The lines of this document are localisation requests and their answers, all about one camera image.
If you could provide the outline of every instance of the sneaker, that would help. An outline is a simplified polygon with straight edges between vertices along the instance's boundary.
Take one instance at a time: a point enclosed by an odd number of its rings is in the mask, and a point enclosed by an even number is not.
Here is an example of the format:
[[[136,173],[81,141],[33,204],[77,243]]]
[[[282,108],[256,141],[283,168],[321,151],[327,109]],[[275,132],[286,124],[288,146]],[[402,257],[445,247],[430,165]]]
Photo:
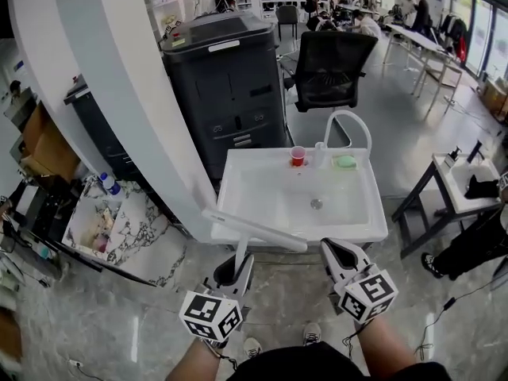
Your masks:
[[[249,337],[246,341],[244,341],[244,352],[249,359],[252,359],[261,354],[263,349],[261,348],[259,341],[257,341],[254,337]]]
[[[309,323],[303,330],[303,345],[310,346],[321,341],[321,328],[317,323]]]
[[[421,265],[423,268],[434,275],[434,278],[443,278],[443,275],[433,266],[434,257],[428,252],[421,254]]]

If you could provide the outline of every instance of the white pillar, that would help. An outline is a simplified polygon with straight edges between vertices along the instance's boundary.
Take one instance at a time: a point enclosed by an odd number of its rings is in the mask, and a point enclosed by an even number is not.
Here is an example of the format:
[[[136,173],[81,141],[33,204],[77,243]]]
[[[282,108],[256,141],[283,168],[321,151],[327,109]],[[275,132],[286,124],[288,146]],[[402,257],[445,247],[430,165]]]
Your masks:
[[[95,173],[110,166],[64,99],[79,67],[65,37],[55,0],[9,0],[10,22],[23,62],[46,110],[76,155]]]
[[[143,0],[56,0],[95,100],[150,185],[198,241],[214,189],[164,70]]]

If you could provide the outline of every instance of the white sink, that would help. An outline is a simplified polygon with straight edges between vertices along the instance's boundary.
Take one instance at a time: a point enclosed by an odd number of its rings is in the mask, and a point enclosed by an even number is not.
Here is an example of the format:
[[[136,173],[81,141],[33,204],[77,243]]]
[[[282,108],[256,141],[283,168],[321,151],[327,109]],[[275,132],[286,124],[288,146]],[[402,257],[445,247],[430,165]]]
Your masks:
[[[289,148],[229,150],[217,209],[310,242],[384,239],[387,223],[365,149],[324,149],[320,169],[309,166],[314,148],[306,150],[305,167],[290,166]],[[339,155],[354,156],[358,170],[333,169],[331,158]],[[240,234],[214,224],[212,238],[234,244]]]
[[[489,160],[484,161],[484,164],[472,165],[465,164],[454,165],[452,168],[452,178],[455,179],[457,186],[459,187],[460,193],[464,196],[468,192],[469,181],[473,175],[476,176],[478,182],[492,181],[499,179],[499,176],[495,176],[493,171],[488,166]]]
[[[452,200],[453,208],[457,213],[471,212],[501,204],[498,198],[466,199],[464,197],[473,175],[476,175],[479,182],[499,179],[499,173],[491,160],[485,159],[479,163],[478,159],[474,159],[469,164],[466,161],[468,154],[459,154],[455,165],[450,169],[444,164],[445,157],[446,154],[433,154],[433,162],[437,166],[444,186]]]

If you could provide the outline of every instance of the red cup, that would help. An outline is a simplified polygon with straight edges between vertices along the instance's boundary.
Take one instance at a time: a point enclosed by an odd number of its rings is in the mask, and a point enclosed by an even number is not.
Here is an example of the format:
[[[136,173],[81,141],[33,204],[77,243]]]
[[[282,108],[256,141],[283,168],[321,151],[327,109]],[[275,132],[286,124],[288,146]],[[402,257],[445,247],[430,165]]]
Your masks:
[[[303,165],[303,161],[305,160],[305,154],[306,150],[303,147],[297,146],[291,149],[290,155],[293,167],[301,167]]]

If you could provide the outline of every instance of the power outlet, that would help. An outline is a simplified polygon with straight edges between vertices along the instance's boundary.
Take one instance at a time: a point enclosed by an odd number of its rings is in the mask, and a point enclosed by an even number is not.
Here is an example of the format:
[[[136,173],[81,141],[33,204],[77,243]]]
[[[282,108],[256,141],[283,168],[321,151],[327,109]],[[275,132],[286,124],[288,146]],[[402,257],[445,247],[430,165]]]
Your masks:
[[[69,360],[69,364],[72,366],[72,367],[79,367],[79,368],[83,368],[83,363],[80,362],[80,361],[76,361],[76,360]]]

